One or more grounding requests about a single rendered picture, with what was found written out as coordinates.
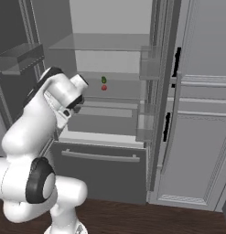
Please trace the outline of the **grey crisper drawer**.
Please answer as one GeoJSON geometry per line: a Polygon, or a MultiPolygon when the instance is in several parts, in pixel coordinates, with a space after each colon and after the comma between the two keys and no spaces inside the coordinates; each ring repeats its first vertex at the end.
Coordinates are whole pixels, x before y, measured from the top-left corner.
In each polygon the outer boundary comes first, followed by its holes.
{"type": "Polygon", "coordinates": [[[87,101],[72,115],[68,130],[84,133],[135,135],[137,105],[87,101]]]}

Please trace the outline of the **grey fridge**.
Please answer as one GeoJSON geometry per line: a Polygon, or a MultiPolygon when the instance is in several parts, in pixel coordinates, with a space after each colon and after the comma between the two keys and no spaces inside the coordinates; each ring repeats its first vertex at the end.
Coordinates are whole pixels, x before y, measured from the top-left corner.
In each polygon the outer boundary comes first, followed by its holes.
{"type": "MultiPolygon", "coordinates": [[[[152,4],[153,0],[31,0],[39,43],[44,51],[44,70],[58,67],[66,75],[79,74],[88,82],[84,103],[79,105],[77,113],[87,101],[134,103],[138,112],[140,51],[50,47],[74,33],[149,35],[152,4]]],[[[73,132],[68,130],[68,125],[54,133],[55,142],[145,149],[135,135],[73,132]]]]}

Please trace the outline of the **small grey cupboard door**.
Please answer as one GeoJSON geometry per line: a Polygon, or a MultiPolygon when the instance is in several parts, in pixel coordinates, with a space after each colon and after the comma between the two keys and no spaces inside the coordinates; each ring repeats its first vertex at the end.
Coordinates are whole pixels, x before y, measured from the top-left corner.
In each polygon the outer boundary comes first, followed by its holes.
{"type": "Polygon", "coordinates": [[[181,0],[182,85],[226,87],[226,0],[181,0]]]}

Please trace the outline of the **tall grey cupboard door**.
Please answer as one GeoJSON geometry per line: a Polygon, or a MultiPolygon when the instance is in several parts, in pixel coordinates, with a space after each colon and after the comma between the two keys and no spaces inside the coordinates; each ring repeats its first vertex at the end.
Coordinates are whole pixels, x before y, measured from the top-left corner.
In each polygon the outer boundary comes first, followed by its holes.
{"type": "MultiPolygon", "coordinates": [[[[172,121],[173,101],[167,133],[172,121]]],[[[160,144],[150,204],[214,210],[226,183],[226,100],[179,99],[178,117],[167,169],[161,175],[167,141],[160,144]]]]}

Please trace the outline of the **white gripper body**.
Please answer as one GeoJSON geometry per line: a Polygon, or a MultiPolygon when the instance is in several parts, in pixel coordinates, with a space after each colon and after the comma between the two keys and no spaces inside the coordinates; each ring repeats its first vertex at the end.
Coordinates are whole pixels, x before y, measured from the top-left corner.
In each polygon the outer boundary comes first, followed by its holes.
{"type": "Polygon", "coordinates": [[[70,118],[70,112],[68,110],[57,112],[57,126],[59,129],[63,129],[68,123],[70,118]]]}

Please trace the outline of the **grey fridge door with bins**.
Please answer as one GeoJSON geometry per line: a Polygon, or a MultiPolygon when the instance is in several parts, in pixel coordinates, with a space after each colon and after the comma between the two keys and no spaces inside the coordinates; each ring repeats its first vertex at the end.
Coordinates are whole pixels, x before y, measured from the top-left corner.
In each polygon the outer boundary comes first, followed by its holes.
{"type": "Polygon", "coordinates": [[[141,94],[135,139],[146,149],[146,191],[155,186],[180,7],[181,0],[153,0],[148,45],[140,51],[141,94]]]}

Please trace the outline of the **grey fridge door with shelf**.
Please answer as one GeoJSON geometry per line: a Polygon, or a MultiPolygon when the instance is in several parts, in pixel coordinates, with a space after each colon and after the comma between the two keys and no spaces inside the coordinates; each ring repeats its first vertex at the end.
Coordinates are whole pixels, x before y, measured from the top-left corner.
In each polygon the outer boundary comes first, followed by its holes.
{"type": "Polygon", "coordinates": [[[31,0],[0,0],[0,155],[6,131],[44,70],[43,59],[31,0]]]}

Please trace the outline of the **grey freezer drawer front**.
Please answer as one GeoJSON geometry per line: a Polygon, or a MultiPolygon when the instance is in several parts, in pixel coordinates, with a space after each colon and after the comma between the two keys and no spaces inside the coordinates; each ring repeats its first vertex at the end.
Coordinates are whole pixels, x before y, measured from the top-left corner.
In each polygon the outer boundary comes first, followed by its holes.
{"type": "Polygon", "coordinates": [[[84,181],[88,187],[88,198],[145,203],[145,149],[55,142],[51,146],[51,152],[57,174],[84,181]],[[67,149],[84,154],[128,157],[135,154],[140,162],[109,162],[62,155],[61,151],[67,149]]]}

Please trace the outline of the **glass fridge shelf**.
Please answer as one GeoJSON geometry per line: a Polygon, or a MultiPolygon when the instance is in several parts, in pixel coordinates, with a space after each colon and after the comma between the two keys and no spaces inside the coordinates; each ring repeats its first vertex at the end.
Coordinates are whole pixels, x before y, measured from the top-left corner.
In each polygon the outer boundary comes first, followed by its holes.
{"type": "Polygon", "coordinates": [[[74,33],[50,49],[88,51],[147,51],[151,48],[148,34],[81,34],[74,33]]]}

